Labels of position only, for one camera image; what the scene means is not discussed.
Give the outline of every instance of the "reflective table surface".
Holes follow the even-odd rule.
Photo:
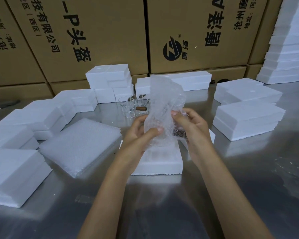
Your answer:
[[[277,106],[286,110],[274,131],[230,142],[212,126],[219,103],[209,90],[188,91],[186,107],[195,109],[216,134],[214,146],[240,188],[276,238],[299,238],[299,82],[269,85],[283,92]],[[0,109],[0,119],[30,101]],[[116,103],[77,113],[121,128],[133,122]],[[20,208],[0,206],[0,239],[76,238],[120,141],[79,178],[50,161],[52,173]],[[224,238],[204,181],[180,143],[181,175],[130,177],[117,238]]]

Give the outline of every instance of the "forearm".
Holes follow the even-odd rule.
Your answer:
[[[78,239],[115,238],[127,178],[123,170],[109,168]]]
[[[226,239],[273,238],[214,149],[200,154],[199,170]]]

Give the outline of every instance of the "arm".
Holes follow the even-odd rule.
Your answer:
[[[148,142],[162,130],[151,128],[144,133],[147,116],[135,119],[122,146],[108,169],[78,239],[115,238],[128,177],[136,169]]]
[[[274,238],[214,150],[208,125],[194,110],[189,119],[172,111],[186,131],[192,161],[197,165],[227,239]]]

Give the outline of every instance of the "clear plastic wrap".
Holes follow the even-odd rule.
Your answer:
[[[150,145],[166,146],[171,141],[185,137],[185,132],[178,133],[182,128],[177,126],[171,117],[171,111],[182,110],[185,104],[186,95],[181,85],[173,82],[169,78],[155,77],[150,78],[151,107],[150,113],[144,122],[144,131],[152,127],[163,127],[164,132],[154,138]]]

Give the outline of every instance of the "bubble wrap sheet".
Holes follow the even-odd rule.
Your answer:
[[[86,118],[40,144],[40,153],[77,177],[121,137],[120,129]]]
[[[166,146],[171,141],[177,140],[173,136],[175,124],[171,117],[171,111],[181,111],[184,107],[186,95],[181,85],[169,78],[150,78],[151,108],[150,114],[144,122],[144,131],[152,127],[163,127],[164,132],[154,138],[150,144],[153,146]]]

